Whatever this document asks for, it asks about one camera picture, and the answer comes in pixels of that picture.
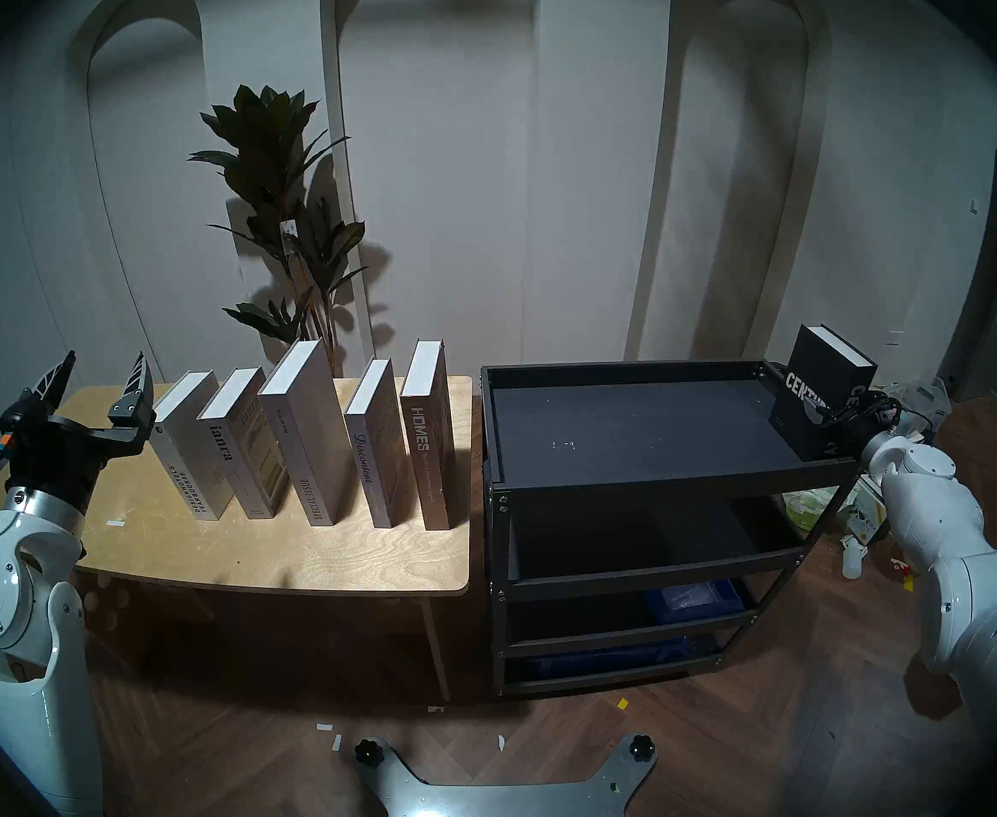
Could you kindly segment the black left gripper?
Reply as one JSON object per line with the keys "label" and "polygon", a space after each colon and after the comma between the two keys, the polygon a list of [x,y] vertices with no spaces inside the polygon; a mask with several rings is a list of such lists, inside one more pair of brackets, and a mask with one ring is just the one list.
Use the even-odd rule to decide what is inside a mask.
{"label": "black left gripper", "polygon": [[44,492],[86,514],[98,477],[107,463],[142,452],[154,427],[154,381],[148,358],[140,352],[109,408],[110,428],[88,428],[53,415],[63,400],[77,354],[47,370],[20,397],[21,414],[6,416],[11,434],[7,489]]}

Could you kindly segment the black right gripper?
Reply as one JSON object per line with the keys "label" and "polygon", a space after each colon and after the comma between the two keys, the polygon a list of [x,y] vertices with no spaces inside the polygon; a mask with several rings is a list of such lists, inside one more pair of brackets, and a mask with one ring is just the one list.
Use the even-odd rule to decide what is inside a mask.
{"label": "black right gripper", "polygon": [[818,395],[802,394],[800,401],[809,422],[824,426],[824,451],[864,451],[888,430],[888,397],[851,397],[834,416]]}

